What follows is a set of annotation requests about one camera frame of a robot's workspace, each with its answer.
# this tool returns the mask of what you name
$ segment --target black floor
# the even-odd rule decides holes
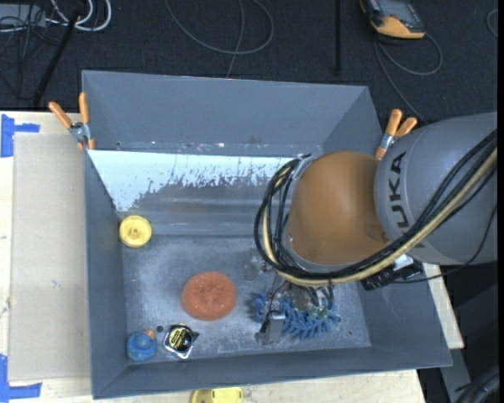
[[[71,14],[77,0],[56,1]],[[50,0],[0,2],[53,12]],[[103,0],[95,2],[101,23],[108,11]],[[383,128],[394,107],[418,116],[421,125],[496,111],[498,0],[411,2],[427,36],[382,44],[359,0],[339,0],[338,18],[335,0],[111,0],[110,24],[100,32],[73,32],[37,103],[38,86],[66,27],[0,31],[0,110],[45,109],[53,100],[77,112],[81,71],[97,69],[368,86]],[[496,267],[452,275],[447,286],[454,308],[496,282]],[[467,345],[471,372],[497,362],[497,337],[492,328]],[[428,403],[447,401],[438,371],[419,373]]]

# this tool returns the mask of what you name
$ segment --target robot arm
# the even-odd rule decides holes
[[[265,196],[256,244],[303,286],[365,282],[403,254],[444,265],[496,260],[496,143],[496,113],[486,113],[416,129],[381,160],[336,151],[304,171],[295,165]],[[282,189],[291,205],[273,230],[269,199]]]

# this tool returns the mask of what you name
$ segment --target black cable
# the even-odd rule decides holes
[[[495,394],[499,388],[500,370],[498,365],[494,365],[477,376],[455,403],[482,403],[489,395]]]
[[[344,269],[335,271],[335,272],[330,272],[330,273],[319,273],[319,272],[309,272],[304,270],[303,268],[297,268],[295,266],[291,266],[290,264],[286,263],[284,255],[280,255],[279,252],[273,251],[273,254],[276,257],[277,261],[280,261],[281,264],[274,263],[270,260],[269,256],[266,255],[265,250],[263,249],[263,246],[260,243],[260,238],[259,238],[259,223],[260,219],[263,216],[264,210],[268,207],[267,212],[269,213],[270,216],[270,199],[274,196],[278,190],[281,189],[281,177],[280,175],[282,174],[282,171],[290,165],[290,163],[286,164],[282,168],[280,168],[273,178],[270,181],[270,184],[267,186],[267,190],[265,192],[264,200],[261,204],[260,210],[256,214],[256,219],[255,219],[255,242],[256,246],[258,247],[258,250],[260,251],[261,255],[264,257],[266,261],[268,261],[275,269],[284,271],[286,273],[292,274],[296,277],[299,278],[306,278],[306,279],[324,279],[324,278],[338,278],[338,277],[345,277],[352,275],[356,272],[359,272],[361,270],[364,270],[367,267],[372,266],[373,264],[378,263],[379,261],[383,260],[387,255],[392,254],[395,252],[397,249],[399,249],[403,244],[408,242],[418,231],[420,231],[428,222],[430,222],[434,217],[436,217],[440,211],[444,209],[444,207],[454,198],[454,196],[457,195],[457,193],[463,188],[463,186],[466,184],[466,182],[471,178],[474,173],[479,169],[479,166],[476,164],[471,166],[471,168],[465,173],[464,177],[461,178],[460,181],[457,182],[455,187],[450,191],[450,193],[439,203],[439,200],[443,196],[444,192],[446,189],[449,187],[450,182],[453,180],[453,178],[460,172],[461,168],[475,155],[480,154],[480,156],[487,157],[490,156],[493,149],[496,147],[496,141],[497,141],[497,131],[496,129],[493,130],[490,134],[485,136],[475,147],[473,147],[465,156],[459,160],[454,168],[447,174],[447,176],[441,181],[441,184],[439,185],[438,189],[435,191],[433,194],[433,197],[431,201],[429,202],[428,206],[424,209],[423,213],[418,217],[418,219],[415,221],[415,223],[412,225],[412,227],[404,233],[400,238],[397,240],[391,242],[388,246],[383,248],[381,251],[378,253],[375,253],[368,257],[367,259],[363,259],[359,261],[356,264],[353,264],[351,266],[348,266]],[[283,176],[287,176],[288,174],[291,174],[291,172],[286,172],[285,174],[282,174]],[[286,183],[291,183],[291,179],[288,179],[285,181]],[[267,227],[269,228],[268,231],[268,238],[269,240],[272,241],[271,237],[271,231],[270,231],[270,218],[268,220],[268,225]]]
[[[404,65],[401,65],[400,63],[398,63],[397,61],[395,61],[391,57],[391,55],[388,54],[388,52],[386,52],[386,48],[380,42],[378,42],[378,45],[381,48],[381,50],[383,51],[383,54],[386,56],[386,58],[388,58],[388,60],[393,65],[395,65],[396,67],[398,67],[399,69],[401,69],[403,71],[406,71],[407,73],[410,73],[411,75],[430,76],[430,75],[433,75],[433,74],[437,73],[441,69],[441,67],[443,66],[443,52],[441,51],[440,47],[438,46],[437,41],[433,37],[431,37],[431,35],[429,35],[429,33],[426,33],[425,37],[429,38],[431,40],[431,42],[435,45],[435,48],[436,48],[437,54],[438,54],[438,63],[435,66],[435,68],[432,69],[432,70],[430,70],[430,71],[413,71],[411,69],[408,69]]]
[[[399,64],[397,61],[395,61],[390,54],[386,51],[386,48],[381,44],[381,38],[379,36],[376,36],[376,41],[374,42],[374,48],[375,48],[375,55],[377,57],[377,61],[379,62],[379,66],[381,67],[386,79],[388,82],[391,84],[392,88],[394,91],[396,91],[397,95],[403,100],[403,102],[406,104],[406,106],[414,113],[414,115],[420,119],[424,123],[428,123],[428,121],[423,118],[422,114],[417,111],[417,109],[407,100],[407,98],[402,94],[400,89],[397,87],[396,83],[392,80],[390,74],[388,73],[388,70],[386,69],[384,63],[381,60],[379,50],[382,51],[382,53],[386,56],[386,58],[397,68],[399,68],[402,71],[405,71],[406,73],[410,73],[411,75],[416,75],[416,76],[430,76],[435,73],[437,73],[443,65],[443,53],[442,50],[440,49],[440,46],[438,45],[437,41],[428,33],[426,32],[425,37],[429,38],[433,45],[435,46],[435,49],[437,50],[438,53],[438,63],[435,66],[434,69],[430,71],[413,71],[411,69],[408,69],[404,65]],[[384,43],[387,44],[408,44],[405,39],[398,39],[398,40],[390,40],[390,41],[384,41]]]
[[[39,82],[39,85],[37,86],[37,89],[35,90],[34,94],[34,100],[32,102],[34,107],[39,106],[39,102],[41,101],[41,98],[43,97],[43,94],[45,92],[45,89],[50,81],[50,77],[54,73],[54,70],[56,66],[58,65],[58,61],[60,60],[61,54],[64,50],[64,48],[67,45],[67,42],[69,41],[69,38],[71,37],[73,30],[75,29],[75,24],[76,21],[81,16],[81,4],[78,2],[78,4],[75,6],[73,9],[73,12],[71,14],[71,18],[69,19],[69,23],[67,24],[67,30],[64,33],[64,35],[61,38],[60,44],[58,44],[58,47],[55,51],[55,53],[52,55],[52,60],[50,61],[47,69],[45,70],[45,73],[43,74],[43,77],[41,78],[41,81]]]
[[[487,226],[486,226],[486,231],[484,232],[484,236],[483,236],[482,240],[480,241],[480,245],[478,246],[478,249],[475,251],[475,253],[472,255],[472,257],[470,257],[470,259],[466,261],[466,263],[463,263],[462,265],[456,267],[455,269],[446,270],[443,273],[439,273],[438,275],[435,275],[435,276],[428,276],[426,278],[414,279],[414,280],[394,280],[394,281],[392,281],[392,284],[414,284],[417,282],[425,282],[426,280],[433,280],[433,279],[441,278],[441,277],[444,277],[447,275],[451,275],[451,274],[458,272],[458,271],[464,269],[465,267],[471,265],[472,262],[478,257],[478,255],[480,254],[481,250],[484,247],[484,244],[486,243],[487,236],[489,235],[489,230],[491,229],[491,224],[493,223],[493,219],[496,214],[496,207],[497,207],[497,204],[493,208],[493,212],[491,213],[491,216],[489,218],[489,222],[487,223]]]

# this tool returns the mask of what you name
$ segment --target gray bin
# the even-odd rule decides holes
[[[82,90],[97,142],[84,158],[94,398],[452,364],[427,283],[336,285],[342,322],[324,338],[254,338],[247,302],[273,272],[251,280],[244,268],[266,183],[299,154],[374,154],[381,128],[366,87],[84,71]],[[168,174],[172,156],[181,164]],[[131,214],[152,224],[140,249],[118,237]],[[216,322],[180,306],[186,279],[205,270],[238,288],[234,311]],[[165,351],[162,333],[153,359],[129,361],[131,332],[174,322],[200,333],[189,359]]]

